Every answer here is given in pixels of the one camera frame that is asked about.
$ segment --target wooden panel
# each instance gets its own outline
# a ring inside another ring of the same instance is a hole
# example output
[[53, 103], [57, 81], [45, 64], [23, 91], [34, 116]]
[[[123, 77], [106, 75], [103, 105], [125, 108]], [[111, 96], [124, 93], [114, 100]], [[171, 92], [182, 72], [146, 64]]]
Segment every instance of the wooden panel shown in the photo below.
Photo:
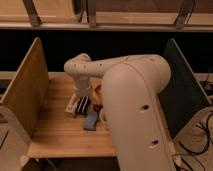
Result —
[[[72, 0], [33, 0], [42, 22], [78, 22], [83, 13], [83, 1], [75, 13]], [[29, 21], [21, 0], [0, 0], [0, 21]]]
[[0, 112], [29, 143], [49, 84], [41, 41], [36, 38], [0, 101]]
[[[97, 12], [97, 22], [107, 24], [172, 25], [178, 13]], [[189, 25], [213, 25], [213, 14], [192, 14]]]
[[[29, 157], [110, 157], [116, 155], [110, 133], [100, 121], [97, 123], [96, 131], [84, 131], [84, 117], [72, 118], [65, 113], [65, 107], [73, 94], [72, 84], [71, 78], [65, 74], [52, 78], [28, 150]], [[100, 80], [92, 79], [92, 84], [96, 87], [100, 84]], [[175, 153], [174, 147], [170, 146], [171, 152]]]

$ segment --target metal bar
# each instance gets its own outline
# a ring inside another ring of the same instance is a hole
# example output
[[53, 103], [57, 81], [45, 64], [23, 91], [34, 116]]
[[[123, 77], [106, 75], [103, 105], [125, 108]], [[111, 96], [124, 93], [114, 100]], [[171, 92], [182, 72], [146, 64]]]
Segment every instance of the metal bar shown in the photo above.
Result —
[[195, 0], [184, 0], [181, 6], [180, 12], [174, 22], [177, 29], [181, 29], [185, 26], [189, 13], [192, 12]]
[[90, 27], [96, 27], [96, 0], [86, 0], [87, 21]]
[[33, 27], [38, 27], [41, 25], [41, 19], [38, 16], [35, 5], [32, 0], [23, 0], [24, 6], [27, 10], [29, 16], [30, 24]]

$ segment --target wooden tabletop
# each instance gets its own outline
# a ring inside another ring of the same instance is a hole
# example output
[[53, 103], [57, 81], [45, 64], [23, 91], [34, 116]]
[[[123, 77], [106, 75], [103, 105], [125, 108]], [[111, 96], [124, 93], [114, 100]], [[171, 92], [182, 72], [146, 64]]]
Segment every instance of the wooden tabletop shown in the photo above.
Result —
[[[96, 86], [100, 80], [92, 82]], [[84, 131], [85, 118], [72, 118], [64, 112], [73, 94], [72, 84], [66, 75], [51, 79], [29, 146], [30, 158], [115, 156], [109, 131], [100, 121], [96, 131]]]

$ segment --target wood grain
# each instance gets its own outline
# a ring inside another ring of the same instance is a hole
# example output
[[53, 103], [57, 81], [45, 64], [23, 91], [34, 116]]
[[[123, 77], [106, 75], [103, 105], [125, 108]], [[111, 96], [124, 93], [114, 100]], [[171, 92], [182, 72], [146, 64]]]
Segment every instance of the wood grain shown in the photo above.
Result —
[[[110, 133], [100, 121], [95, 132], [84, 131], [84, 117], [72, 118], [64, 112], [73, 93], [72, 84], [65, 74], [51, 80], [28, 150], [30, 158], [116, 155]], [[99, 84], [100, 80], [92, 79], [93, 87]]]
[[41, 41], [36, 38], [0, 101], [0, 112], [26, 143], [34, 132], [48, 85]]
[[[34, 0], [42, 22], [78, 22], [83, 13], [83, 3], [74, 12], [71, 0]], [[28, 21], [28, 15], [20, 0], [0, 0], [0, 21]]]

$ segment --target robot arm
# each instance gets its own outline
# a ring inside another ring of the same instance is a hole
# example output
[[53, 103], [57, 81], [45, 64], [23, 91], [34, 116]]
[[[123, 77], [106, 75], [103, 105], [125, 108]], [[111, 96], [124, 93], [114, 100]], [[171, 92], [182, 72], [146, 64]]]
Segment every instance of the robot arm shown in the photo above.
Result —
[[103, 77], [103, 109], [122, 171], [175, 170], [156, 101], [170, 79], [162, 57], [92, 62], [81, 55], [65, 64], [65, 72], [74, 78], [77, 96], [91, 94], [85, 91], [91, 89], [89, 76]]

